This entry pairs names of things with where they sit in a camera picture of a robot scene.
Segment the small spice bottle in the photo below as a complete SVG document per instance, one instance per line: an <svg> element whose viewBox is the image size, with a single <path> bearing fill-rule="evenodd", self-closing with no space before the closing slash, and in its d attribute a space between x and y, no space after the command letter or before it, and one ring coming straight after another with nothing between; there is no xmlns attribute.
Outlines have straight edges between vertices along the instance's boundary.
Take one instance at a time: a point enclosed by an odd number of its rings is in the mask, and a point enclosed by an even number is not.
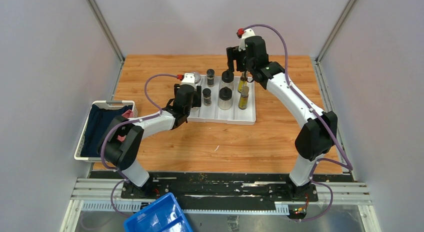
<svg viewBox="0 0 424 232"><path fill-rule="evenodd" d="M206 71L206 82L208 87L213 87L215 84L215 71L211 68Z"/></svg>
<svg viewBox="0 0 424 232"><path fill-rule="evenodd" d="M205 88L202 91L203 94L203 104L205 106L210 106L212 104L211 94L212 91L209 88Z"/></svg>

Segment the black-lid shaker jar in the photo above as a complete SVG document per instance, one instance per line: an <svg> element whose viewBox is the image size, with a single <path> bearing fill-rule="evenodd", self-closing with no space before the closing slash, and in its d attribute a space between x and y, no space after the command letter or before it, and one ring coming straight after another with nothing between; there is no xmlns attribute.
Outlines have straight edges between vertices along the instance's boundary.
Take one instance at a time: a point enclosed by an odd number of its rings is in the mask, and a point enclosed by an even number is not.
<svg viewBox="0 0 424 232"><path fill-rule="evenodd" d="M226 70L221 74L221 83L220 89L227 87L230 90L234 89L234 73L232 71Z"/></svg>
<svg viewBox="0 0 424 232"><path fill-rule="evenodd" d="M228 87L219 90L218 106L221 110L229 110L233 105L233 91Z"/></svg>

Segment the clear glass jar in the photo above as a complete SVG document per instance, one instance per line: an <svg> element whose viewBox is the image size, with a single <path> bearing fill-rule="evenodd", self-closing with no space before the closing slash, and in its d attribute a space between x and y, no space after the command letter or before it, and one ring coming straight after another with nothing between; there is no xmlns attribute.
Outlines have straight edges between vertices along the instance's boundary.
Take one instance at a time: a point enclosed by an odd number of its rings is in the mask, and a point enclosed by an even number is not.
<svg viewBox="0 0 424 232"><path fill-rule="evenodd" d="M193 107L190 112L194 113L194 112L197 112L199 110L200 110L200 107Z"/></svg>
<svg viewBox="0 0 424 232"><path fill-rule="evenodd" d="M201 81L202 81L202 76L200 75L200 73L199 72L192 72L192 74L194 75L195 85L200 85Z"/></svg>

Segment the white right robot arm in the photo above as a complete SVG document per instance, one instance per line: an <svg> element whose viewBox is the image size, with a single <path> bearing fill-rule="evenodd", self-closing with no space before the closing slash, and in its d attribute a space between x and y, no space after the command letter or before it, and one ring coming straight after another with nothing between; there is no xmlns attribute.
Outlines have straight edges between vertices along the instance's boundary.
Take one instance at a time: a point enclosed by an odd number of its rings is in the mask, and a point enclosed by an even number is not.
<svg viewBox="0 0 424 232"><path fill-rule="evenodd" d="M227 66L231 72L249 72L253 80L274 95L294 116L300 126L295 140L298 156L286 180L286 196L298 201L311 183L314 167L334 146L338 117L312 103L290 79L286 69L270 61L266 43L261 36L249 36L239 46L226 49Z"/></svg>

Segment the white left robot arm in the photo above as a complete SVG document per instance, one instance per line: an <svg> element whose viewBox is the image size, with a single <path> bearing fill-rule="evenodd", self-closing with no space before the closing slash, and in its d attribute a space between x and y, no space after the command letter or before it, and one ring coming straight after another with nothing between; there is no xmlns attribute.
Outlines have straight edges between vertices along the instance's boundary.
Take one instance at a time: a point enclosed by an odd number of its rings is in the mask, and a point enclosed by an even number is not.
<svg viewBox="0 0 424 232"><path fill-rule="evenodd" d="M178 128L188 121L191 110L202 104L200 85L175 85L174 94L174 98L157 114L137 118L115 116L97 146L101 162L111 164L111 168L125 182L132 184L135 194L142 199L149 198L153 193L150 175L137 161L142 140Z"/></svg>

